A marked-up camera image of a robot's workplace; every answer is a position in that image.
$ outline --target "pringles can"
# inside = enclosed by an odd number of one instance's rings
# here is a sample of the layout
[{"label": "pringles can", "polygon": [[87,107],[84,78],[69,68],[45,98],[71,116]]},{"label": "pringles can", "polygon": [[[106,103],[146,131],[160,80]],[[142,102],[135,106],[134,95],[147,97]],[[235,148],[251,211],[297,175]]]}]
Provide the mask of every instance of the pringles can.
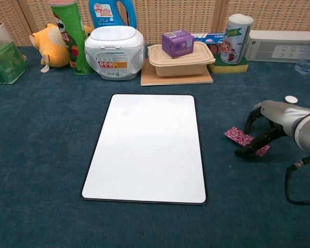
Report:
[{"label": "pringles can", "polygon": [[228,18],[223,39],[221,60],[228,64],[241,62],[254,19],[243,14],[233,14]]},{"label": "pringles can", "polygon": [[70,65],[77,75],[93,72],[85,57],[86,35],[79,14],[77,0],[50,0],[58,29],[69,50]]}]

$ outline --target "teal carpet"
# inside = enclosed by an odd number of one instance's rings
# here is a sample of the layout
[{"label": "teal carpet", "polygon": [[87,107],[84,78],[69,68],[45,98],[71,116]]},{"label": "teal carpet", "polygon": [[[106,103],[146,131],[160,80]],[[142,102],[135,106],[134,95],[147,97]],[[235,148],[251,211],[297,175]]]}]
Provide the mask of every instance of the teal carpet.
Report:
[{"label": "teal carpet", "polygon": [[[40,54],[21,48],[28,70],[0,85],[0,247],[310,247],[310,206],[284,196],[286,167],[306,156],[292,138],[265,157],[237,158],[223,133],[262,100],[294,95],[310,108],[310,76],[294,64],[251,62],[212,85],[140,87],[140,76],[104,81],[71,68],[41,73]],[[207,200],[203,206],[85,201],[80,191],[113,94],[195,97]],[[267,127],[255,122],[252,135]],[[310,199],[310,165],[292,197]]]}]

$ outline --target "white board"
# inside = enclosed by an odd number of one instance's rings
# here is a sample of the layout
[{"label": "white board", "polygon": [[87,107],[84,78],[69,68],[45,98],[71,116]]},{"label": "white board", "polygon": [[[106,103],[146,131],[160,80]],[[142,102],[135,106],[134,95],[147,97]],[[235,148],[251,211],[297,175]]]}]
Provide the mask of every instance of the white board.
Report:
[{"label": "white board", "polygon": [[194,98],[113,95],[82,197],[203,204]]}]

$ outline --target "white bottle cap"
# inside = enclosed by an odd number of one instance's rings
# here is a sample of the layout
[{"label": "white bottle cap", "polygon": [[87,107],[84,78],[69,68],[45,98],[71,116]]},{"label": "white bottle cap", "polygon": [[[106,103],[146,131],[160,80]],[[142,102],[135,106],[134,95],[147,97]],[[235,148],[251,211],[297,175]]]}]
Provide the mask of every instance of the white bottle cap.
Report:
[{"label": "white bottle cap", "polygon": [[298,99],[293,96],[285,96],[285,101],[290,104],[295,104],[298,102]]}]

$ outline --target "green can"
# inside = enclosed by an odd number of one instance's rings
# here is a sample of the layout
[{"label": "green can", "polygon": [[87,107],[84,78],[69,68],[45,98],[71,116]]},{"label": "green can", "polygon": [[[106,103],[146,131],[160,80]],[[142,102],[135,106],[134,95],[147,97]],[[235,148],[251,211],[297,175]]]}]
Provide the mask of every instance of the green can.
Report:
[{"label": "green can", "polygon": [[70,65],[77,75],[93,72],[85,57],[86,35],[79,14],[77,0],[50,0],[58,29],[65,42],[70,57]]}]

